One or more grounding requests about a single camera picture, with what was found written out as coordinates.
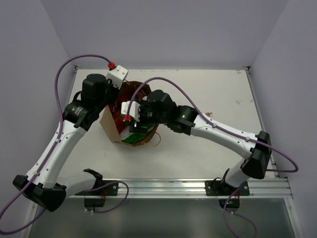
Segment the brown paper bag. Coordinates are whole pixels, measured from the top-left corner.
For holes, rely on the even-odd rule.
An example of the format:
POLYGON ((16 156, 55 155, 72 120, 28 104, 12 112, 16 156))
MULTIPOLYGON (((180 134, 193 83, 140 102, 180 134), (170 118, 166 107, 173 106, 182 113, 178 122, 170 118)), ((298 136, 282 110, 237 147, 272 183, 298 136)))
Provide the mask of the brown paper bag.
MULTIPOLYGON (((121 97, 128 97, 129 99, 131 99, 134 92, 137 90, 137 88, 141 84, 142 83, 139 81, 123 82, 116 100, 118 98, 121 98, 121 97)), ((103 115, 101 117, 101 120, 100 120, 100 125, 102 126, 103 130, 107 134, 110 141, 114 142, 114 143, 121 143, 121 144, 125 144, 128 146, 133 146, 133 147, 149 144, 150 140, 156 134, 157 128, 159 125, 155 125, 155 128, 151 131, 150 135, 148 135, 146 138, 142 139, 141 141, 136 142, 136 143, 132 143, 132 144, 124 143, 121 141, 120 134, 118 133, 118 131, 116 129, 114 120, 112 118, 112 114, 111 114, 110 109, 109 109, 110 105, 106 106, 106 108, 104 109, 103 115)), ((129 123, 127 121, 124 121, 124 122, 125 122, 125 125, 129 127, 129 123)))

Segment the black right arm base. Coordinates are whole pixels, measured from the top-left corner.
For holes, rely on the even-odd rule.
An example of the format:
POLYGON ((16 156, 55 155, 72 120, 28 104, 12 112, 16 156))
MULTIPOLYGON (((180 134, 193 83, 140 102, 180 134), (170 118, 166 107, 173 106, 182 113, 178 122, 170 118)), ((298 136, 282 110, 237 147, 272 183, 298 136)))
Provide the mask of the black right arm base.
POLYGON ((242 187, 233 196, 231 196, 228 202, 226 202, 227 198, 236 190, 236 188, 225 185, 219 177, 212 180, 206 180, 205 190, 206 196, 224 197, 219 198, 218 203, 222 209, 226 205, 226 210, 229 212, 237 212, 240 208, 240 197, 250 195, 248 182, 245 181, 242 183, 242 187))

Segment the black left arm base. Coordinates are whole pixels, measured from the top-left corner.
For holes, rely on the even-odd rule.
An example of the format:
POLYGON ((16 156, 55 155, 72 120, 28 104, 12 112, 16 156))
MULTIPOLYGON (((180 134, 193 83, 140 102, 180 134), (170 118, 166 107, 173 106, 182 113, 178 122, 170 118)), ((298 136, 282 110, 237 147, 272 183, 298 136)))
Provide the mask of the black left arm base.
POLYGON ((119 183, 116 180, 100 180, 93 188, 98 188, 110 183, 96 191, 83 191, 75 194, 75 196, 84 196, 84 207, 87 210, 99 210, 105 206, 107 197, 117 196, 119 183))

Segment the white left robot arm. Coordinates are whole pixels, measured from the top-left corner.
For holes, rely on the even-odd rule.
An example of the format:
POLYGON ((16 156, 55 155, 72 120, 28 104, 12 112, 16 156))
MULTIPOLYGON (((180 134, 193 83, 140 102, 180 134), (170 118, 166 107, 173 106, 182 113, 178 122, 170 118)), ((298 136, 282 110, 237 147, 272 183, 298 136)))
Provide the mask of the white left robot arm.
POLYGON ((79 140, 99 118, 100 112, 115 102, 124 78, 109 72, 106 76, 89 74, 82 90, 75 94, 62 114, 57 132, 37 163, 26 175, 17 175, 13 185, 31 201, 53 212, 65 198, 89 191, 102 191, 103 176, 91 169, 69 178, 59 178, 60 171, 79 140))

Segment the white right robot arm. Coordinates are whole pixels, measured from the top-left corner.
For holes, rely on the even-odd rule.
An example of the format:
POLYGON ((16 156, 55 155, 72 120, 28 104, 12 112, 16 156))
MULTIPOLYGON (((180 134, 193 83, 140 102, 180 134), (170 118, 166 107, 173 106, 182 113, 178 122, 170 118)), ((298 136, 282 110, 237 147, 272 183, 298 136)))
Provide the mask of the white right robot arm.
POLYGON ((131 103, 129 114, 134 120, 132 129, 149 124, 164 124, 173 132, 200 137, 224 146, 241 156, 241 161, 227 169, 219 188, 233 194, 249 178, 264 179, 271 156, 270 135, 240 131, 214 121, 190 106, 177 105, 162 90, 155 90, 146 100, 131 103))

